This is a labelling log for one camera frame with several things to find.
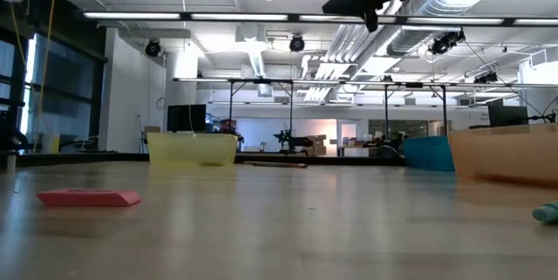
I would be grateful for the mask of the black aluminium table frame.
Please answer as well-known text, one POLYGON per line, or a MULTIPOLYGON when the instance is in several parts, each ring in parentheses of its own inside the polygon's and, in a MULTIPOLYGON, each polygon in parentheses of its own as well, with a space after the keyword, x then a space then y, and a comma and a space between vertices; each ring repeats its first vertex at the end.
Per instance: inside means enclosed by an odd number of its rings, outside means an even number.
MULTIPOLYGON (((15 157, 17 167, 37 167, 61 164, 79 164, 113 161, 149 161, 148 154, 93 153, 93 154, 10 154, 0 153, 0 169, 8 166, 10 156, 15 157)), ((245 162, 296 163, 319 166, 375 166, 404 167, 404 158, 377 157, 323 157, 284 154, 246 154, 238 153, 235 164, 245 162)))

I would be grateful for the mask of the light green pen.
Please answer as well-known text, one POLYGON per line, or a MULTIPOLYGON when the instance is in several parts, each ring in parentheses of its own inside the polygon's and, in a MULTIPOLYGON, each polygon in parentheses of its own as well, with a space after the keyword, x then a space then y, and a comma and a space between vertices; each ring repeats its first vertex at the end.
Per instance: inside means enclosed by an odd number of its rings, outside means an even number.
POLYGON ((538 222, 558 222, 558 201, 546 203, 533 210, 532 216, 538 222))

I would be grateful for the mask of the black background rig frame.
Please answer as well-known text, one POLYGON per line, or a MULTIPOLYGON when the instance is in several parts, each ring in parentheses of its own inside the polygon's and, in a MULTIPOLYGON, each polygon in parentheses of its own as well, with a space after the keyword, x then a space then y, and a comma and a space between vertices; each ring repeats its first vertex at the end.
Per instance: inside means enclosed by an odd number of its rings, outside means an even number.
POLYGON ((289 105, 289 128, 292 128, 292 120, 293 120, 293 92, 295 85, 362 85, 366 86, 377 86, 382 87, 384 89, 384 120, 385 120, 385 127, 386 131, 389 131, 389 111, 388 111, 388 88, 390 86, 393 87, 403 87, 407 89, 419 89, 419 88, 431 88, 439 87, 442 91, 442 94, 439 98, 442 100, 442 110, 443 110, 443 128, 444 128, 444 135, 447 135, 448 126, 447 126, 447 96, 446 96, 446 88, 447 84, 444 83, 423 83, 423 82, 389 82, 389 81, 346 81, 346 80, 314 80, 314 79, 266 79, 266 78, 253 78, 253 79, 219 79, 219 78, 196 78, 196 79, 186 79, 186 78, 172 78, 173 82, 208 82, 208 83, 229 83, 229 118, 232 118, 232 108, 233 108, 233 97, 236 94, 236 90, 234 90, 235 83, 239 82, 242 85, 238 88, 238 90, 242 89, 246 83, 252 83, 255 85, 265 84, 286 84, 290 86, 290 89, 287 91, 287 94, 290 97, 289 105))

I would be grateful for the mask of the yellow translucent plastic bin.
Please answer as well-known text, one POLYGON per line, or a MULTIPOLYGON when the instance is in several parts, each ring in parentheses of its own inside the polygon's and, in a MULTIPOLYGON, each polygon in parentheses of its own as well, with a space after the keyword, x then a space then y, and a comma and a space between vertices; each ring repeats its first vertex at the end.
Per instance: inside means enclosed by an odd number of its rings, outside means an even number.
POLYGON ((226 133, 149 133, 149 161, 164 166, 228 166, 235 163, 237 138, 226 133))

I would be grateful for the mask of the silver ventilation duct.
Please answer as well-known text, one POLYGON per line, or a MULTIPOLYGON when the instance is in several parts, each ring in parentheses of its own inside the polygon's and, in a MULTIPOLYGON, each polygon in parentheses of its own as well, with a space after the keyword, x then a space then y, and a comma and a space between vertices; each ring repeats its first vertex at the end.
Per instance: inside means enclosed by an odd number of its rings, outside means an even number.
MULTIPOLYGON (((399 15, 461 16, 482 0, 408 0, 399 15)), ((387 45, 387 54, 403 56, 416 49, 432 34, 425 30, 404 30, 398 27, 397 36, 387 45)))

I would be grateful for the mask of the orange translucent plastic bin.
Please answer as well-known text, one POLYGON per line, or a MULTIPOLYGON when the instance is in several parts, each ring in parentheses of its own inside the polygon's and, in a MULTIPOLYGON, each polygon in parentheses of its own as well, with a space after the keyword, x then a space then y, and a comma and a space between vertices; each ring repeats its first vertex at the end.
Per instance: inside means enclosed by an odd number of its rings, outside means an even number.
POLYGON ((558 188, 558 123, 457 131, 449 145, 461 178, 558 188))

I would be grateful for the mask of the pink eraser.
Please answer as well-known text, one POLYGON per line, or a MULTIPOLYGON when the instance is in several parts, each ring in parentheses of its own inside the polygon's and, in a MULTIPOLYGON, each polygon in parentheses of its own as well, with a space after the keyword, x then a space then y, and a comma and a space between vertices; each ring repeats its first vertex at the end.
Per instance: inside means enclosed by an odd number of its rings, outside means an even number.
POLYGON ((46 207, 130 207, 141 202, 133 190, 60 188, 37 193, 46 207))

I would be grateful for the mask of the cardboard boxes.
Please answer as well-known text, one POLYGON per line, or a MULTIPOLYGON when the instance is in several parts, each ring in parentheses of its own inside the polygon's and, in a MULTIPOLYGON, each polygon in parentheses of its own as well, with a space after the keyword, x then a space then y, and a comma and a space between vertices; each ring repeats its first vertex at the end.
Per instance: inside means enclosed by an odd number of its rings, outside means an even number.
POLYGON ((310 146, 304 148, 308 156, 325 156, 327 154, 327 136, 325 134, 309 135, 308 139, 312 142, 310 146))

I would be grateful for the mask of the teal plastic bin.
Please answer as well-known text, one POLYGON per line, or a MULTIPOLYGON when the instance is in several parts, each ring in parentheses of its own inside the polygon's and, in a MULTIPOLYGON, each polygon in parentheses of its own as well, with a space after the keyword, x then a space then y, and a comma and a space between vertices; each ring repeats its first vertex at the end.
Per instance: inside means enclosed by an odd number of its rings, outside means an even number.
POLYGON ((403 141, 408 167, 453 172, 453 157, 446 136, 410 138, 403 141))

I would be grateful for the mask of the yellow container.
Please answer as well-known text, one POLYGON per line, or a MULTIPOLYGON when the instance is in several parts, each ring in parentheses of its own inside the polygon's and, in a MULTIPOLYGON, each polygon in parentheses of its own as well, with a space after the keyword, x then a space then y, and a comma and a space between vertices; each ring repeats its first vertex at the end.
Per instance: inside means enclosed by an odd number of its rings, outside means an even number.
POLYGON ((44 154, 57 154, 60 148, 60 135, 57 133, 44 133, 42 138, 42 152, 44 154))

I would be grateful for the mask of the black overhead light bar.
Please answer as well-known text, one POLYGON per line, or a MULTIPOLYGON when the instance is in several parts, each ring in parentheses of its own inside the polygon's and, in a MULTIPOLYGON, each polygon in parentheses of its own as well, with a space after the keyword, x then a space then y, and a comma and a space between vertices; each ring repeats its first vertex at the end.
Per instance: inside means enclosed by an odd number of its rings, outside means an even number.
MULTIPOLYGON (((318 14, 227 13, 227 12, 117 12, 80 11, 79 17, 96 21, 157 22, 258 22, 290 24, 363 24, 361 17, 318 14)), ((558 28, 558 17, 474 17, 474 16, 407 16, 379 15, 379 25, 457 26, 501 28, 558 28)))

